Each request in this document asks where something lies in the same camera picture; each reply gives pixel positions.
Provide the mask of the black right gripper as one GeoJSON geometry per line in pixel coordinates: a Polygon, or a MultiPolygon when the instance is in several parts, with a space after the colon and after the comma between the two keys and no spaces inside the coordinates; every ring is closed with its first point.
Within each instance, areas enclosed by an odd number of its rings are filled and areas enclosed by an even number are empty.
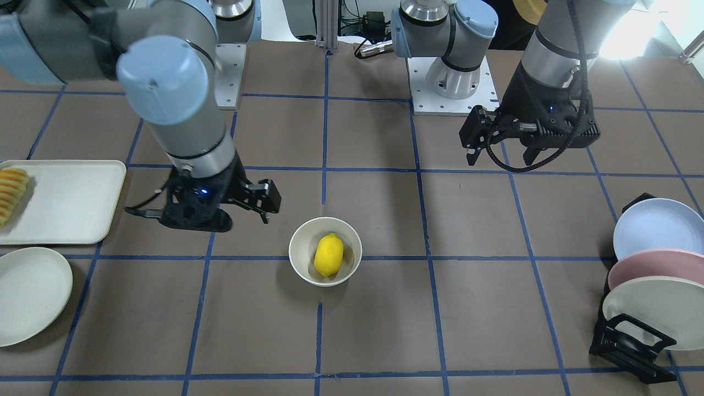
{"type": "Polygon", "coordinates": [[[166,204],[160,224],[183,230],[227,232],[232,219],[221,205],[237,205],[258,213],[263,224],[278,213],[282,197],[272,179],[257,183],[246,177],[239,155],[220,173],[196,178],[187,170],[173,168],[166,182],[166,204]]]}

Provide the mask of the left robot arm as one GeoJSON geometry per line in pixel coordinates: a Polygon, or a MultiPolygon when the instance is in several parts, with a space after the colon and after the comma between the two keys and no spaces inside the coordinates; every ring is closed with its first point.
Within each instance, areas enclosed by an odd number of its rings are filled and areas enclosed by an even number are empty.
{"type": "Polygon", "coordinates": [[[430,57],[433,92],[470,97],[488,50],[522,48],[498,108],[475,105],[459,131],[467,163],[485,151],[523,173],[600,138],[589,70],[633,1],[401,1],[392,13],[394,51],[430,57]]]}

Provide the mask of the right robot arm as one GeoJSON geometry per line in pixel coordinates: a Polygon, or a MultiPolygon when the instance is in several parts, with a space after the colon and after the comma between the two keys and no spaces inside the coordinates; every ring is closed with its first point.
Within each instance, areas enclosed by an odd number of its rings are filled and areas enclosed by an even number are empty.
{"type": "Polygon", "coordinates": [[[251,182],[216,100],[217,48],[261,37],[259,1],[21,1],[2,15],[2,65],[29,84],[119,82],[173,167],[154,197],[126,206],[136,217],[183,230],[226,232],[221,205],[268,223],[280,210],[273,180],[251,182]]]}

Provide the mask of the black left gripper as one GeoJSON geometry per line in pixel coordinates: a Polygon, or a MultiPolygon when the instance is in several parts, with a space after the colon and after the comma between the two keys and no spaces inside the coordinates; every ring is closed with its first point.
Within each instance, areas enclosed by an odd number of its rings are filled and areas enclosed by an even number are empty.
{"type": "Polygon", "coordinates": [[[562,153],[596,142],[601,133],[594,120],[591,93],[581,92],[584,73],[576,70],[571,77],[568,87],[548,87],[525,69],[517,69],[500,106],[494,111],[473,106],[460,128],[467,164],[475,166],[483,151],[498,163],[491,145],[506,139],[518,139],[525,146],[522,158],[527,167],[550,163],[551,156],[544,156],[548,150],[562,153]]]}

